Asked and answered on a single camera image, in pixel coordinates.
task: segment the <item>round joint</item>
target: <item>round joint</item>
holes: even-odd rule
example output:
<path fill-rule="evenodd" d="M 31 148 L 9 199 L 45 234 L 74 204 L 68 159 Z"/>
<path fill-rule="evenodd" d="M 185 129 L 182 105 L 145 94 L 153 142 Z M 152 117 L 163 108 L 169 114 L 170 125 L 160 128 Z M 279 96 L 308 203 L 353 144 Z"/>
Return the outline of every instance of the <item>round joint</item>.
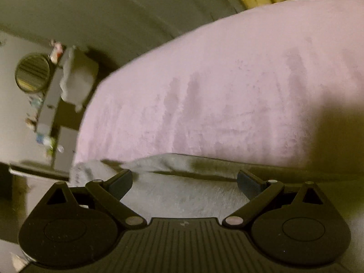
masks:
<path fill-rule="evenodd" d="M 232 217 L 227 217 L 225 219 L 225 222 L 231 226 L 238 226 L 241 225 L 244 222 L 244 220 L 241 217 L 232 216 Z"/>
<path fill-rule="evenodd" d="M 128 217 L 126 218 L 125 222 L 129 225 L 129 226 L 137 226 L 143 223 L 143 218 L 141 217 Z"/>

